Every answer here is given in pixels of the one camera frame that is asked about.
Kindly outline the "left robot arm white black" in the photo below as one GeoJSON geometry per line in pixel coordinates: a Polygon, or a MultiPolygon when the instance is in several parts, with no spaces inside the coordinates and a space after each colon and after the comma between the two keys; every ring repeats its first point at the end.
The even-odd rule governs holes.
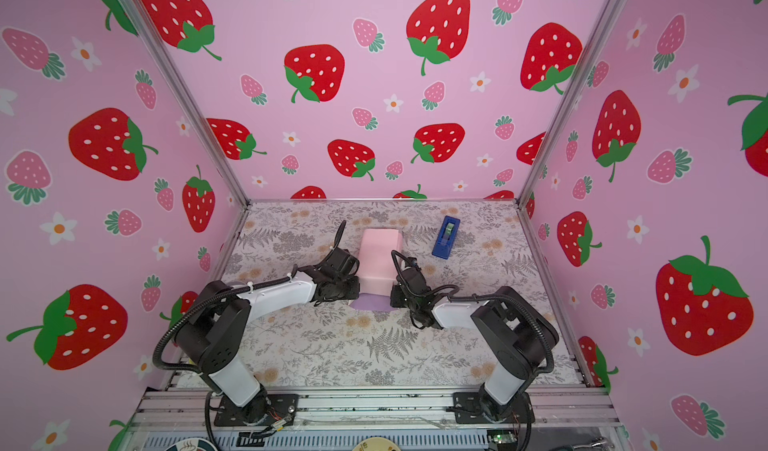
{"type": "Polygon", "coordinates": [[[212,281],[160,338],[153,365],[198,375],[221,396],[225,410],[247,424],[260,424],[271,415],[272,405],[265,387],[239,357],[247,326],[290,306],[358,298],[358,268],[356,257],[334,247],[320,263],[295,266],[276,280],[239,287],[212,281]]]}

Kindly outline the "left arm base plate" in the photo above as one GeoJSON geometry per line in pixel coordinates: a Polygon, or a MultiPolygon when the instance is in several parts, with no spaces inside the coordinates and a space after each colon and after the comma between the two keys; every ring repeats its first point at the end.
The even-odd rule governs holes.
{"type": "Polygon", "coordinates": [[[298,408],[298,394],[259,394],[249,403],[238,407],[223,396],[216,411],[214,425],[218,427],[292,426],[298,408]]]}

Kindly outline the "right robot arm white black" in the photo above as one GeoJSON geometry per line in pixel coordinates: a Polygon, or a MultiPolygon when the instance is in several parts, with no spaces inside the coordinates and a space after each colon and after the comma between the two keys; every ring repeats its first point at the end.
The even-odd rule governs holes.
{"type": "Polygon", "coordinates": [[[397,265],[390,305],[408,310],[418,329],[478,331],[496,365],[469,404],[453,405],[454,413],[458,420],[507,421],[516,406],[527,405],[527,388],[554,370],[558,332],[509,286],[487,295],[460,296],[458,292],[456,285],[430,288],[415,264],[397,265]]]}

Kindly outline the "purple wrapping paper sheet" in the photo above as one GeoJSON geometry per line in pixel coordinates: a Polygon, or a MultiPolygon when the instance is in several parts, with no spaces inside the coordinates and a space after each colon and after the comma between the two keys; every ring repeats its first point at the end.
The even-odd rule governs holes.
{"type": "Polygon", "coordinates": [[[390,312],[391,289],[397,272],[391,252],[401,251],[402,233],[396,229],[366,229],[358,254],[360,295],[350,306],[358,311],[390,312]]]}

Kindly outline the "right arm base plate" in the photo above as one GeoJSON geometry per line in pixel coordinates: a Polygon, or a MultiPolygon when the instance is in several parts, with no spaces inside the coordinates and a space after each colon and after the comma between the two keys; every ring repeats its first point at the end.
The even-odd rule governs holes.
{"type": "Polygon", "coordinates": [[[499,404],[485,391],[456,392],[446,408],[459,424],[533,424],[536,420],[530,396],[518,393],[499,404]]]}

